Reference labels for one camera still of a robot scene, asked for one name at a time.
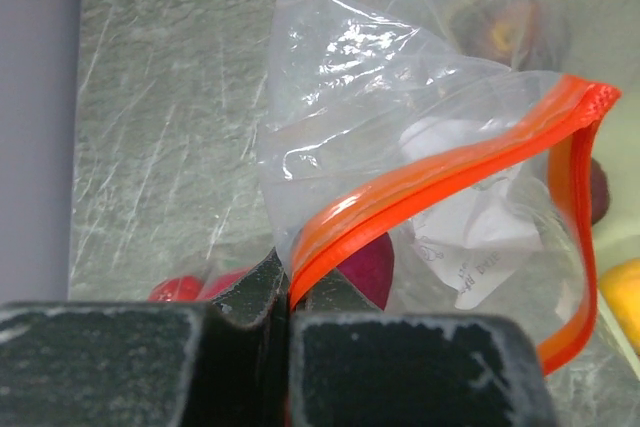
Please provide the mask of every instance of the orange zipper seal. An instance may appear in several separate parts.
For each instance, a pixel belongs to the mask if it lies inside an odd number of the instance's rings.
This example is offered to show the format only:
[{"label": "orange zipper seal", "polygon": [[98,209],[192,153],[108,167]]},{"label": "orange zipper seal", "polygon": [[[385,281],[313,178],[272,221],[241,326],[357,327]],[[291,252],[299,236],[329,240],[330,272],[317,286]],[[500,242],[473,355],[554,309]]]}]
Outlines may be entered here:
[{"label": "orange zipper seal", "polygon": [[[294,246],[291,308],[338,264],[398,224],[495,172],[551,149],[554,177],[549,187],[579,239],[587,284],[574,317],[539,346],[545,373],[557,369],[584,347],[595,324],[591,210],[584,210],[590,207],[588,162],[599,122],[619,97],[611,86],[565,75],[505,134],[421,159],[338,199],[305,225]],[[554,168],[562,165],[560,160],[571,169]]]}]

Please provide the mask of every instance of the white paper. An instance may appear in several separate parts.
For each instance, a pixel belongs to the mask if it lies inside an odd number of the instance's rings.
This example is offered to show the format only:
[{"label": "white paper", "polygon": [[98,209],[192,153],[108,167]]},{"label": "white paper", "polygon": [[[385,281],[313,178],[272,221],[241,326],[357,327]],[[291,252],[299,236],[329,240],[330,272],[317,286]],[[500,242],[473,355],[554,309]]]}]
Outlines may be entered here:
[{"label": "white paper", "polygon": [[[481,128],[479,122],[423,119],[400,144],[415,161],[465,145]],[[542,248],[533,220],[509,208],[507,195],[521,171],[518,164],[498,172],[411,219],[414,250],[458,291],[458,309],[476,307]]]}]

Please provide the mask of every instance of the plastic wrap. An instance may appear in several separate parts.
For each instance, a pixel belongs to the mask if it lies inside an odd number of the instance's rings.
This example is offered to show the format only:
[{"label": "plastic wrap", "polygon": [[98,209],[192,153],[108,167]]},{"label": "plastic wrap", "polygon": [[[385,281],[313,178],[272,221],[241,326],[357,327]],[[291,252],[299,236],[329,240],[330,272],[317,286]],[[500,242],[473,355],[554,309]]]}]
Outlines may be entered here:
[{"label": "plastic wrap", "polygon": [[619,93],[513,70],[557,68],[561,8],[278,0],[258,152],[292,305],[391,232],[388,310],[507,315],[546,371],[584,346],[591,145]]}]

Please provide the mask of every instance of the yellow fruit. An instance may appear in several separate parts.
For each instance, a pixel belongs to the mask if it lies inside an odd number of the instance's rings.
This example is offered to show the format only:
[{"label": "yellow fruit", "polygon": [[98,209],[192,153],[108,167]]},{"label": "yellow fruit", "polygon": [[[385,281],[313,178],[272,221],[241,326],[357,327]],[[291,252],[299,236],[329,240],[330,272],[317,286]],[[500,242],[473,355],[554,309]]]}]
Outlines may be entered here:
[{"label": "yellow fruit", "polygon": [[600,291],[620,327],[640,355],[640,259],[633,259],[605,272]]}]

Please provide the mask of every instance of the plastic bag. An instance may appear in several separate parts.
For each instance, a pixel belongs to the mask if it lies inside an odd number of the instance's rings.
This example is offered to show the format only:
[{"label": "plastic bag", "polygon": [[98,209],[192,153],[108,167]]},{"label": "plastic bag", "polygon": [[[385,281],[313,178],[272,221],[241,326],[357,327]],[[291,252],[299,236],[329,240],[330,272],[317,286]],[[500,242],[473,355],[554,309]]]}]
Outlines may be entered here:
[{"label": "plastic bag", "polygon": [[531,20],[557,3],[514,0],[537,13],[509,19],[524,21],[492,62],[457,52],[473,31],[451,27],[459,1],[278,0],[261,187],[293,306],[391,232],[387,310],[507,315],[550,372],[595,322],[590,153],[619,92],[503,65],[557,64],[536,29],[562,19]]},{"label": "plastic bag", "polygon": [[[267,256],[271,236],[259,236],[237,244],[216,244],[196,252],[172,269],[173,276],[156,285],[147,300],[189,302],[213,300],[233,289]],[[393,276],[394,251],[389,235],[382,235],[359,249],[336,268],[371,303],[384,309]]]}]

